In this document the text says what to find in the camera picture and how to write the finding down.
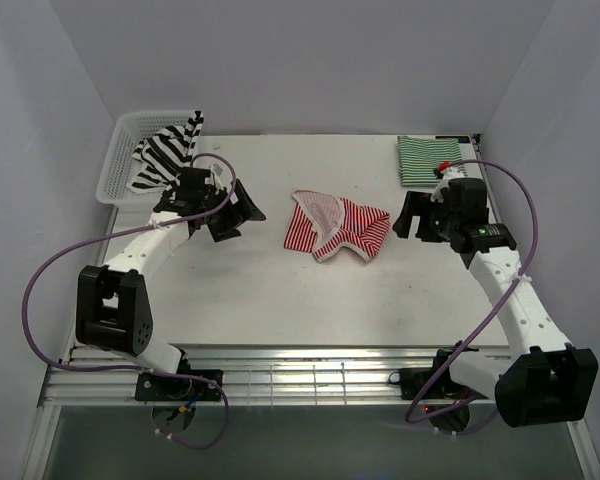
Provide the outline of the green white striped tank top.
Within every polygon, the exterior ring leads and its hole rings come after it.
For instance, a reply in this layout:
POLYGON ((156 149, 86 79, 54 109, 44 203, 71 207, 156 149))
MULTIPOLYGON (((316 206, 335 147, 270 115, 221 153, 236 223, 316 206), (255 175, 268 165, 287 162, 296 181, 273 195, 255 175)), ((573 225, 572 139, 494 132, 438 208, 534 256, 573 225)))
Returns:
POLYGON ((439 182, 434 170, 445 162, 463 159, 460 143, 455 138, 398 136, 397 153, 402 187, 434 188, 439 182))

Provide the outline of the red white striped tank top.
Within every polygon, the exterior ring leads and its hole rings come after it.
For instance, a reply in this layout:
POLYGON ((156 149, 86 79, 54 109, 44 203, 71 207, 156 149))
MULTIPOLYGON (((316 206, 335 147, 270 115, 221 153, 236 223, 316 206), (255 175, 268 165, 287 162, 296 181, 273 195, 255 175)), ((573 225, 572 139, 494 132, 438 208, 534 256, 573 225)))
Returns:
POLYGON ((283 247, 311 254, 322 263, 346 248, 363 261, 373 260, 389 233, 390 214, 348 198, 294 190, 294 211, 283 247))

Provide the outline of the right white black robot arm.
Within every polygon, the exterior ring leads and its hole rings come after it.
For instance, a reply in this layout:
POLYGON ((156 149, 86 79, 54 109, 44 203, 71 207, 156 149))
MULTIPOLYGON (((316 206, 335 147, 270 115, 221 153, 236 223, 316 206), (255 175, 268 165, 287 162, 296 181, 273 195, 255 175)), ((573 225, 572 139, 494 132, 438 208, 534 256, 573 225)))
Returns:
POLYGON ((511 427, 579 421, 584 417, 599 364, 577 348, 550 318, 525 276, 508 228, 489 220, 482 181, 453 180, 436 194, 409 191, 393 225, 400 238, 447 243, 488 297, 492 310, 479 326, 498 320, 508 341, 508 361, 482 354, 471 333, 439 351, 429 379, 414 395, 418 404, 444 384, 465 387, 495 402, 511 427))

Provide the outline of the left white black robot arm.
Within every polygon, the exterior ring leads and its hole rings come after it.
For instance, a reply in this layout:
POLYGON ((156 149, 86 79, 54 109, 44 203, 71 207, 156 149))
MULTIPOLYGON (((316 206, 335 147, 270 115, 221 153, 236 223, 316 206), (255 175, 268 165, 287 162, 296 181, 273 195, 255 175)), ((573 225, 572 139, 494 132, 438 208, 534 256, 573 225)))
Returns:
POLYGON ((265 219, 241 182, 233 193, 207 180, 177 187, 160 199, 147 231, 104 265, 80 272, 76 339, 148 370, 176 374, 184 353, 154 333, 147 279, 202 227, 221 242, 240 236, 244 223, 265 219))

